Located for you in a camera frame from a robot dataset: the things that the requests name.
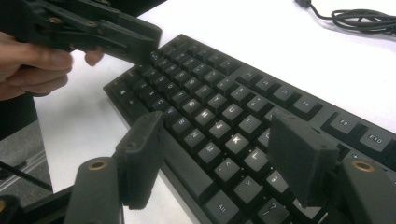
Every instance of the black key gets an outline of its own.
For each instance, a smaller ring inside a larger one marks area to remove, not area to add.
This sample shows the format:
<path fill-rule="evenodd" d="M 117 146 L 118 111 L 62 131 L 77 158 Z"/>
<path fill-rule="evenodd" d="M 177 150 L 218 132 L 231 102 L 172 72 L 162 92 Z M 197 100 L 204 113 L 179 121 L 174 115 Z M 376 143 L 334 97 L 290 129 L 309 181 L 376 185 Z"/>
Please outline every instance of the black key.
<path fill-rule="evenodd" d="M 187 61 L 185 61 L 181 67 L 186 70 L 187 72 L 191 73 L 192 70 L 198 66 L 198 64 L 200 64 L 200 62 L 197 59 L 194 58 L 189 58 Z"/>
<path fill-rule="evenodd" d="M 192 75 L 202 80 L 204 76 L 210 71 L 210 67 L 204 63 L 199 64 L 192 70 Z"/>
<path fill-rule="evenodd" d="M 227 148 L 236 160 L 239 160 L 248 153 L 250 143 L 244 136 L 237 133 L 226 142 L 225 148 Z"/>
<path fill-rule="evenodd" d="M 206 76 L 204 76 L 203 82 L 206 83 L 209 87 L 215 87 L 218 85 L 220 81 L 224 79 L 224 75 L 216 70 L 209 72 Z"/>
<path fill-rule="evenodd" d="M 201 104 L 206 104 L 206 102 L 213 97 L 216 93 L 212 90 L 212 88 L 204 85 L 198 91 L 194 93 L 195 99 L 197 99 Z"/>
<path fill-rule="evenodd" d="M 230 103 L 227 98 L 222 96 L 221 94 L 215 95 L 208 103 L 209 109 L 215 114 L 218 115 L 221 113 Z"/>
<path fill-rule="evenodd" d="M 175 75 L 172 80 L 176 82 L 177 85 L 181 86 L 183 85 L 186 81 L 190 80 L 191 76 L 189 73 L 186 71 L 181 71 Z"/>
<path fill-rule="evenodd" d="M 163 111 L 163 125 L 166 128 L 171 127 L 175 123 L 177 119 L 181 118 L 181 114 L 178 111 L 170 106 L 165 111 Z"/>
<path fill-rule="evenodd" d="M 210 142 L 198 152 L 198 158 L 206 170 L 211 170 L 221 162 L 221 150 Z"/>
<path fill-rule="evenodd" d="M 164 111 L 169 107 L 169 103 L 163 97 L 160 97 L 154 101 L 151 101 L 150 105 L 148 106 L 152 111 Z"/>
<path fill-rule="evenodd" d="M 303 223 L 318 223 L 326 213 L 322 207 L 301 207 L 297 199 L 293 201 L 290 211 L 298 217 Z"/>
<path fill-rule="evenodd" d="M 243 205 L 243 209 L 247 211 L 256 203 L 262 200 L 262 186 L 254 181 L 250 176 L 247 176 L 242 182 L 233 190 L 237 199 Z"/>
<path fill-rule="evenodd" d="M 323 107 L 318 101 L 303 96 L 290 108 L 291 113 L 297 115 L 301 119 L 310 120 Z"/>
<path fill-rule="evenodd" d="M 351 145 L 367 156 L 383 161 L 394 149 L 396 142 L 393 134 L 377 128 L 369 128 L 359 140 L 352 141 Z"/>
<path fill-rule="evenodd" d="M 290 196 L 290 188 L 277 170 L 273 171 L 265 182 L 277 199 L 284 202 Z"/>
<path fill-rule="evenodd" d="M 176 63 L 178 66 L 181 66 L 186 60 L 188 60 L 190 56 L 184 52 L 177 52 L 173 55 L 173 62 Z"/>
<path fill-rule="evenodd" d="M 264 152 L 268 151 L 268 143 L 270 141 L 270 132 L 271 129 L 265 130 L 259 138 L 257 138 L 257 147 L 261 148 L 264 150 Z"/>
<path fill-rule="evenodd" d="M 262 130 L 262 122 L 253 116 L 249 115 L 247 118 L 237 126 L 239 132 L 244 135 L 249 141 L 253 140 Z"/>
<path fill-rule="evenodd" d="M 189 119 L 195 118 L 198 110 L 202 108 L 201 104 L 198 103 L 195 99 L 189 100 L 186 104 L 181 108 L 182 113 L 188 117 Z"/>
<path fill-rule="evenodd" d="M 231 127 L 233 127 L 242 120 L 244 115 L 244 110 L 241 107 L 232 104 L 221 113 L 221 118 L 224 119 L 224 121 Z"/>
<path fill-rule="evenodd" d="M 242 216 L 238 207 L 222 190 L 205 204 L 204 209 L 217 224 L 236 223 Z"/>
<path fill-rule="evenodd" d="M 184 138 L 184 142 L 187 150 L 193 155 L 207 143 L 207 138 L 198 129 L 194 129 Z"/>
<path fill-rule="evenodd" d="M 225 75 L 230 75 L 233 71 L 239 68 L 240 64 L 234 59 L 226 59 L 216 68 Z"/>
<path fill-rule="evenodd" d="M 231 93 L 231 101 L 239 106 L 244 106 L 254 97 L 254 94 L 246 87 L 239 87 Z"/>
<path fill-rule="evenodd" d="M 215 174 L 220 184 L 229 189 L 240 179 L 242 170 L 234 161 L 227 158 L 215 169 Z"/>
<path fill-rule="evenodd" d="M 195 123 L 203 132 L 209 130 L 216 121 L 217 117 L 208 109 L 203 110 L 195 117 Z"/>
<path fill-rule="evenodd" d="M 286 108 L 289 105 L 293 104 L 298 97 L 300 97 L 300 94 L 297 93 L 292 87 L 282 86 L 274 91 L 270 99 L 278 105 Z"/>
<path fill-rule="evenodd" d="M 184 91 L 179 91 L 175 95 L 172 96 L 171 98 L 171 104 L 177 108 L 180 109 L 186 102 L 190 100 L 190 96 L 184 92 Z"/>
<path fill-rule="evenodd" d="M 276 91 L 279 86 L 279 83 L 277 83 L 273 78 L 263 77 L 258 83 L 253 86 L 253 90 L 262 96 L 268 97 L 274 91 Z"/>
<path fill-rule="evenodd" d="M 161 85 L 158 91 L 162 96 L 164 96 L 166 99 L 170 100 L 173 94 L 171 94 L 173 91 L 179 90 L 178 86 L 173 83 L 169 82 L 166 85 Z"/>
<path fill-rule="evenodd" d="M 261 118 L 272 107 L 273 105 L 261 96 L 256 96 L 247 103 L 247 111 L 256 118 Z"/>
<path fill-rule="evenodd" d="M 271 224 L 286 224 L 291 220 L 290 212 L 276 199 L 270 199 L 257 213 L 260 221 Z"/>
<path fill-rule="evenodd" d="M 173 77 L 180 72 L 180 68 L 175 64 L 171 64 L 163 72 L 166 74 L 167 77 Z"/>
<path fill-rule="evenodd" d="M 197 57 L 199 60 L 206 62 L 212 55 L 212 50 L 208 48 L 202 48 L 198 51 Z"/>
<path fill-rule="evenodd" d="M 138 100 L 138 98 L 131 92 L 125 95 L 121 103 L 126 108 L 129 118 L 133 121 L 136 121 L 140 116 L 149 112 L 140 100 Z"/>
<path fill-rule="evenodd" d="M 249 173 L 258 179 L 266 175 L 271 168 L 265 153 L 258 148 L 254 149 L 254 151 L 244 159 L 244 162 L 247 165 Z"/>
<path fill-rule="evenodd" d="M 161 85 L 166 85 L 169 82 L 169 79 L 166 76 L 162 75 L 153 80 L 152 85 L 154 86 L 156 91 L 159 91 Z"/>
<path fill-rule="evenodd" d="M 222 95 L 228 96 L 231 92 L 233 92 L 238 85 L 230 80 L 229 78 L 224 78 L 218 85 L 216 85 L 217 90 Z"/>
<path fill-rule="evenodd" d="M 217 189 L 213 180 L 172 136 L 166 133 L 164 142 L 170 146 L 166 148 L 165 163 L 198 204 L 206 201 Z"/>
<path fill-rule="evenodd" d="M 262 76 L 260 76 L 259 74 L 255 73 L 255 72 L 246 71 L 244 74 L 239 76 L 236 79 L 236 81 L 238 81 L 239 83 L 241 83 L 244 86 L 252 87 L 261 78 L 262 78 Z"/>
<path fill-rule="evenodd" d="M 356 117 L 341 113 L 334 113 L 322 126 L 326 133 L 345 143 L 349 143 L 362 128 Z"/>
<path fill-rule="evenodd" d="M 182 139 L 191 129 L 191 123 L 184 117 L 176 121 L 171 127 L 171 131 L 177 139 Z"/>
<path fill-rule="evenodd" d="M 218 145 L 222 145 L 225 141 L 231 138 L 233 130 L 223 120 L 217 122 L 211 129 L 209 129 L 210 136 Z"/>
<path fill-rule="evenodd" d="M 193 95 L 193 93 L 197 91 L 201 86 L 202 82 L 200 82 L 196 77 L 193 77 L 192 79 L 184 83 L 183 89 L 190 95 Z"/>
<path fill-rule="evenodd" d="M 212 67 L 219 67 L 224 60 L 225 57 L 222 54 L 215 53 L 207 59 L 207 62 Z"/>

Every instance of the keyboard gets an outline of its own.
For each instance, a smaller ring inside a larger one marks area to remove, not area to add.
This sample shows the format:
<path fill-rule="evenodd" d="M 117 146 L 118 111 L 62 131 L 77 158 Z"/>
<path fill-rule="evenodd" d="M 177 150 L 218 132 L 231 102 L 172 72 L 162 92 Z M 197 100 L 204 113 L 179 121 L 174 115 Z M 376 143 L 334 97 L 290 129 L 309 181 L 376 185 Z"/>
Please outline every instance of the keyboard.
<path fill-rule="evenodd" d="M 396 135 L 185 35 L 104 90 L 133 125 L 163 112 L 162 170 L 201 223 L 324 223 L 267 160 L 272 114 L 290 113 L 334 141 L 338 160 L 380 165 L 395 183 Z"/>

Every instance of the white table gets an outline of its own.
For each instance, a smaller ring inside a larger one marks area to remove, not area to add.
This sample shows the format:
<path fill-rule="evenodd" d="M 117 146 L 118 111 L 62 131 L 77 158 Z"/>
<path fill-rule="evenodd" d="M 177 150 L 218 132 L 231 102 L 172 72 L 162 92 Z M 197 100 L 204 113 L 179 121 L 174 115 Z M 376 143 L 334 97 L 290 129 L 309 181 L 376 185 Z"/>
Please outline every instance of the white table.
<path fill-rule="evenodd" d="M 392 0 L 318 0 L 319 13 L 370 8 L 396 15 Z M 168 0 L 140 17 L 236 59 L 396 133 L 396 42 L 340 31 L 292 0 Z M 54 191 L 73 185 L 78 167 L 111 156 L 128 125 L 102 88 L 132 66 L 106 56 L 95 67 L 73 52 L 69 83 L 35 105 Z M 191 223 L 186 205 L 160 174 L 148 207 L 125 210 L 126 223 Z"/>

